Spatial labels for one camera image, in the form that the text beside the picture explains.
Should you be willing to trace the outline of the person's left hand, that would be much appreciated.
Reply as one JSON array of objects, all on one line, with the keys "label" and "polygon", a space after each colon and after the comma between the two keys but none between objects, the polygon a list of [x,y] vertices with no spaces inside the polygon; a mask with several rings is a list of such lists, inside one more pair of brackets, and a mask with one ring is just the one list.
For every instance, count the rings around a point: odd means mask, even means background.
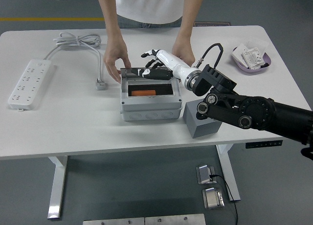
[{"label": "person's left hand", "polygon": [[190,38],[177,37],[172,47],[172,54],[183,60],[188,66],[192,66],[195,62]]}]

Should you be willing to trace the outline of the person's right hand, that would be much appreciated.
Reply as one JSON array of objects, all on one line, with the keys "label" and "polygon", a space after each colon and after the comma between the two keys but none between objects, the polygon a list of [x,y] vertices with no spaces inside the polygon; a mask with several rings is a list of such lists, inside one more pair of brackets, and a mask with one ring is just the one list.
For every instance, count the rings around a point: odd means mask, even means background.
[{"label": "person's right hand", "polygon": [[131,67],[127,47],[122,37],[108,38],[107,48],[104,53],[104,64],[108,74],[118,83],[121,82],[120,71],[116,68],[115,62],[121,59],[125,68]]}]

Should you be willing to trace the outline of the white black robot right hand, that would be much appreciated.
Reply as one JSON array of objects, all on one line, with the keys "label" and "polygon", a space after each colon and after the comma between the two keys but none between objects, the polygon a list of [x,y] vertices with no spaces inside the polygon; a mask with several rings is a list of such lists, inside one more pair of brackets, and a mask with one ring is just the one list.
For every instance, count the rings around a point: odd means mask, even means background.
[{"label": "white black robot right hand", "polygon": [[155,56],[156,60],[163,63],[173,72],[173,76],[180,79],[187,86],[189,80],[200,70],[188,66],[183,60],[165,50],[150,50],[141,55],[142,58]]}]

